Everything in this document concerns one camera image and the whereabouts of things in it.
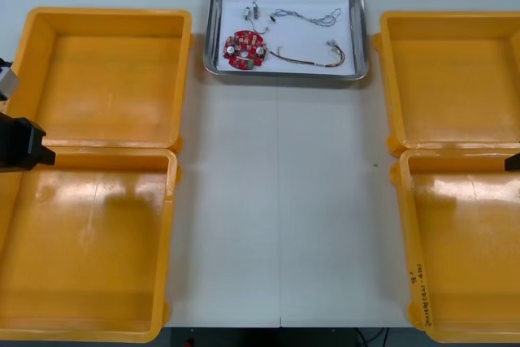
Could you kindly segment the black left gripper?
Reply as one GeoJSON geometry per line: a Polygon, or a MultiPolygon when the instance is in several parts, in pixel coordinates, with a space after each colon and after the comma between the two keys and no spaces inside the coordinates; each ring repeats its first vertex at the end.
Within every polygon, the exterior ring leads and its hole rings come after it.
{"type": "Polygon", "coordinates": [[[54,165],[55,152],[42,144],[46,132],[26,118],[1,113],[1,172],[30,171],[54,165]]]}

